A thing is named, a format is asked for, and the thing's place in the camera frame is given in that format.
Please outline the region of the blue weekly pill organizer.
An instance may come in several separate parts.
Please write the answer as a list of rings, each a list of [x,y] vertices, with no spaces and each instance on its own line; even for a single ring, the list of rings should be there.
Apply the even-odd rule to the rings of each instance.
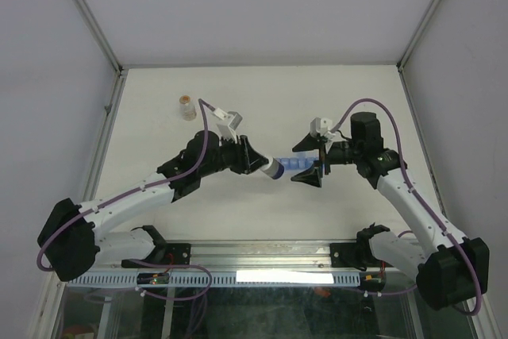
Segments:
[[[293,156],[278,157],[277,160],[286,171],[303,171],[314,165],[318,155],[312,152],[294,152]]]

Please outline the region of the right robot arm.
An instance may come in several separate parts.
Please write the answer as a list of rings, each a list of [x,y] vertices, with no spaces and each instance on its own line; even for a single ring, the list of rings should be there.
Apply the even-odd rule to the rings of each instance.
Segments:
[[[479,237],[470,239],[418,193],[400,152],[386,148],[381,125],[372,112],[354,113],[349,138],[335,141],[331,120],[315,118],[310,131],[293,152],[317,151],[317,160],[292,181],[321,187],[333,165],[354,165],[399,213],[417,239],[397,236],[385,225],[372,224],[356,235],[355,244],[339,259],[362,272],[389,264],[412,279],[421,297],[434,310],[476,301],[487,292],[490,251]]]

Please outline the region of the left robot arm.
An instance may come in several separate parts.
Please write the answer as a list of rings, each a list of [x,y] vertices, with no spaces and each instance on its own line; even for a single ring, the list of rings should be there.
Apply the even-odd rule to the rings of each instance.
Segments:
[[[202,178],[230,170],[238,175],[263,172],[271,179],[284,173],[274,158],[258,153],[245,135],[227,140],[205,130],[197,132],[174,158],[132,189],[109,198],[54,205],[40,231],[37,266],[72,281],[96,264],[122,262],[157,266],[166,257],[165,240],[151,225],[129,232],[116,228],[146,210],[180,200],[199,189]]]

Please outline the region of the small clear orange-capped vial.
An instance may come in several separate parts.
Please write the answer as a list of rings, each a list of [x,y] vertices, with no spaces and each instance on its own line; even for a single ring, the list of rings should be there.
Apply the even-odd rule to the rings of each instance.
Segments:
[[[179,111],[185,121],[193,121],[197,117],[194,100],[189,95],[179,98]]]

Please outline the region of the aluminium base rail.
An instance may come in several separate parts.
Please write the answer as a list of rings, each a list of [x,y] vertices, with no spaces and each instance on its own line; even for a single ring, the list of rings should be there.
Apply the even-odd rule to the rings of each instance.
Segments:
[[[171,255],[178,264],[200,265],[212,272],[254,269],[326,271],[348,268],[342,255],[354,248],[351,240],[170,240]]]

